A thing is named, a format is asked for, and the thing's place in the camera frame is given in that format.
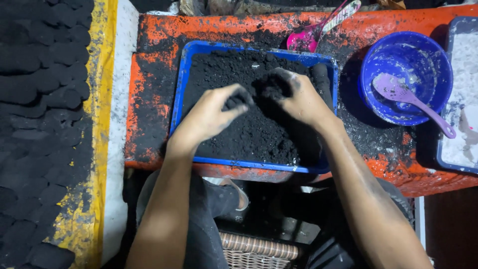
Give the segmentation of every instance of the woven chair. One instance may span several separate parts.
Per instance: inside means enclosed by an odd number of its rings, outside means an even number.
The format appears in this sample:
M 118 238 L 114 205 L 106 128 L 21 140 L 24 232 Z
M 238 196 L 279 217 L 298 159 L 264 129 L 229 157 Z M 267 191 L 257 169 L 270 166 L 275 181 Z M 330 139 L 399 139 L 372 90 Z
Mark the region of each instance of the woven chair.
M 299 257 L 296 246 L 220 233 L 224 256 L 231 269 L 289 269 Z

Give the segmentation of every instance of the forearm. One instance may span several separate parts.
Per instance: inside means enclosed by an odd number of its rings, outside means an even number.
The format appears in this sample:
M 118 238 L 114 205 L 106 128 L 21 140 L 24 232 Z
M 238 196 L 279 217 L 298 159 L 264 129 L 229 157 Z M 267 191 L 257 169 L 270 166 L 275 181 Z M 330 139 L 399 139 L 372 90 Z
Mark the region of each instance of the forearm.
M 126 268 L 181 268 L 188 229 L 189 184 L 196 146 L 168 148 Z
M 352 234 L 375 268 L 432 268 L 420 241 L 372 175 L 339 119 L 320 128 L 327 159 Z

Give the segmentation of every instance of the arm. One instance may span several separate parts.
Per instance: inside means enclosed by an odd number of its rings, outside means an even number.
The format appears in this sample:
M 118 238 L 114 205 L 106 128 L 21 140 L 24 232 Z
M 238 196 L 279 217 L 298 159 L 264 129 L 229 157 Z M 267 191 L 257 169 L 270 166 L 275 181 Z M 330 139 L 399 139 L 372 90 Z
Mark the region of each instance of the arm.
M 307 76 L 283 69 L 292 97 L 279 104 L 312 126 L 325 145 L 348 225 L 374 268 L 429 268 L 432 265 L 414 230 L 383 190 L 348 137 L 344 125 L 317 94 Z
M 188 229 L 189 183 L 199 144 L 219 134 L 247 105 L 222 112 L 229 96 L 244 92 L 239 84 L 208 90 L 168 141 L 166 156 L 134 238 L 126 268 L 182 268 Z M 249 96 L 248 105 L 252 104 Z

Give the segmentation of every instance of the person's left hand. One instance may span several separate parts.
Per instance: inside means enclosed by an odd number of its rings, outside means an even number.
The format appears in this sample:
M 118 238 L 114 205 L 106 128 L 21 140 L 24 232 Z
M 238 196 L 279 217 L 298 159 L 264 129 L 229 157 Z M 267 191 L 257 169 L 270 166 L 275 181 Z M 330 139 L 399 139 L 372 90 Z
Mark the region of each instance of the person's left hand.
M 222 112 L 226 101 L 231 96 L 239 96 L 243 103 Z M 182 143 L 192 143 L 197 146 L 222 132 L 235 118 L 245 113 L 253 103 L 251 95 L 237 83 L 207 90 L 179 124 L 171 138 L 180 136 Z

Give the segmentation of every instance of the purple spatula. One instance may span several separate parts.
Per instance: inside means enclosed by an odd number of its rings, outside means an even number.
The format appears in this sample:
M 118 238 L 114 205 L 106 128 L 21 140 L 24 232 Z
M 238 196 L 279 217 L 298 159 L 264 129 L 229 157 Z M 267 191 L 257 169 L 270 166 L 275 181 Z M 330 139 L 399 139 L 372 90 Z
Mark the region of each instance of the purple spatula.
M 412 104 L 423 110 L 432 120 L 438 124 L 443 133 L 448 138 L 455 138 L 456 132 L 451 125 L 449 125 L 440 115 L 425 105 L 422 101 L 413 94 L 408 86 L 404 83 L 400 83 L 399 79 L 395 76 L 386 73 L 380 73 L 373 81 L 373 87 L 383 97 L 397 102 L 404 102 Z

